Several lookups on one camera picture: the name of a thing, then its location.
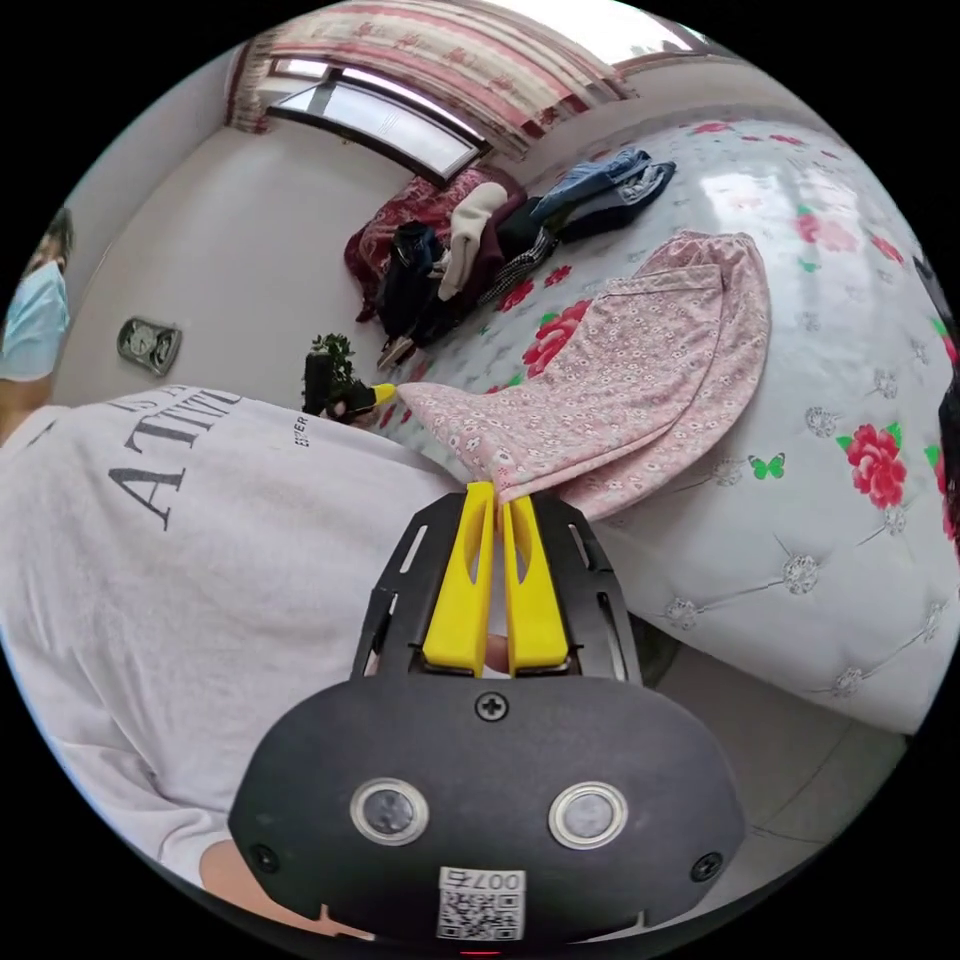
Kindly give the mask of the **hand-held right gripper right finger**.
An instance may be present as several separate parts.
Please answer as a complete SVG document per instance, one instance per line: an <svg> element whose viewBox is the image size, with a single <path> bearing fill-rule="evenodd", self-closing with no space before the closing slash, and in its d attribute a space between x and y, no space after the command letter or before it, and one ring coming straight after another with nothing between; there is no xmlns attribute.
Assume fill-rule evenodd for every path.
<svg viewBox="0 0 960 960"><path fill-rule="evenodd" d="M508 672L563 668L569 646L533 500L501 508Z"/></svg>

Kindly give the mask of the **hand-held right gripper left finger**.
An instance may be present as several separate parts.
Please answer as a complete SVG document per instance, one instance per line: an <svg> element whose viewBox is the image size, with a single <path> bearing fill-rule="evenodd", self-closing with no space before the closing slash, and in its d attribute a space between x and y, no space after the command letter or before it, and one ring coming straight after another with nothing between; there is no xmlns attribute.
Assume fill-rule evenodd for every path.
<svg viewBox="0 0 960 960"><path fill-rule="evenodd" d="M493 485L467 486L449 559L422 646L433 670L479 676L488 640L495 553Z"/></svg>

